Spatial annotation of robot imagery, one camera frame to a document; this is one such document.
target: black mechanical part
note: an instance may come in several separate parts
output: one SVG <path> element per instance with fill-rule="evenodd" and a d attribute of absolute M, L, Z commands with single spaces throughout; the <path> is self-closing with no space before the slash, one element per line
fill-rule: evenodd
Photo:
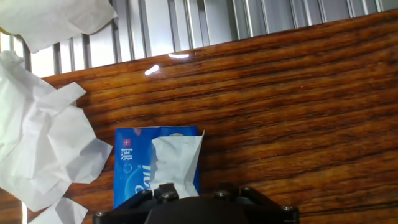
<path fill-rule="evenodd" d="M 280 206 L 250 187 L 220 183 L 213 199 L 178 199 L 174 184 L 140 191 L 118 208 L 96 212 L 93 224 L 260 224 L 300 223 L 297 207 Z"/>

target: screw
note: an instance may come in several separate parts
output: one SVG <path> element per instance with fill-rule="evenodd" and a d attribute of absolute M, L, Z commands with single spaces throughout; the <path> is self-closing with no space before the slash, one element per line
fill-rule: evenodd
<path fill-rule="evenodd" d="M 101 216 L 106 215 L 107 212 L 108 212 L 108 211 L 98 211 L 98 212 L 95 213 L 95 215 L 101 217 Z"/>
<path fill-rule="evenodd" d="M 216 195 L 218 197 L 229 197 L 231 194 L 226 190 L 219 190 L 219 191 L 216 191 Z"/>
<path fill-rule="evenodd" d="M 174 192 L 166 192 L 162 194 L 162 198 L 171 198 L 174 197 Z"/>
<path fill-rule="evenodd" d="M 148 194 L 148 193 L 150 192 L 150 190 L 144 189 L 144 190 L 141 190 L 141 192 L 142 192 L 143 194 Z"/>
<path fill-rule="evenodd" d="M 285 210 L 285 211 L 291 211 L 291 210 L 294 209 L 294 207 L 290 207 L 290 206 L 281 206 L 280 208 L 281 208 L 282 210 Z"/>

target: white paper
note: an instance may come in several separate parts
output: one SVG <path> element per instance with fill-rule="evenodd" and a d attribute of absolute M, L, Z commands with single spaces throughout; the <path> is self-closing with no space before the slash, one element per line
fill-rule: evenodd
<path fill-rule="evenodd" d="M 107 0 L 2 0 L 0 27 L 36 53 L 78 34 L 92 34 L 116 13 Z"/>
<path fill-rule="evenodd" d="M 62 198 L 29 224 L 81 224 L 87 211 L 78 203 Z"/>
<path fill-rule="evenodd" d="M 202 136 L 167 136 L 152 140 L 150 188 L 174 183 L 180 198 L 198 196 L 193 185 Z"/>
<path fill-rule="evenodd" d="M 112 146 L 96 138 L 76 83 L 59 90 L 0 53 L 0 187 L 36 212 L 58 201 L 72 182 L 89 184 Z"/>

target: wood grain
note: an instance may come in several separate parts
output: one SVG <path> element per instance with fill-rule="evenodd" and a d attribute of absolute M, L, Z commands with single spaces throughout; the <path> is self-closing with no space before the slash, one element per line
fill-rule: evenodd
<path fill-rule="evenodd" d="M 227 180 L 299 206 L 302 223 L 398 222 L 398 11 L 184 54 L 44 79 L 81 85 L 78 106 L 110 144 L 115 128 L 206 130 L 204 194 Z M 113 163 L 65 195 L 89 209 L 84 223 L 112 209 Z M 1 223 L 19 210 L 0 192 Z"/>

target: red cross logo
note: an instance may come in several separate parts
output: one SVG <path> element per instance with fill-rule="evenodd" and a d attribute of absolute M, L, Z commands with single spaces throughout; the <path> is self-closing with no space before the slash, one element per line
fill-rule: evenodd
<path fill-rule="evenodd" d="M 131 141 L 130 139 L 123 139 L 123 146 L 130 146 Z"/>

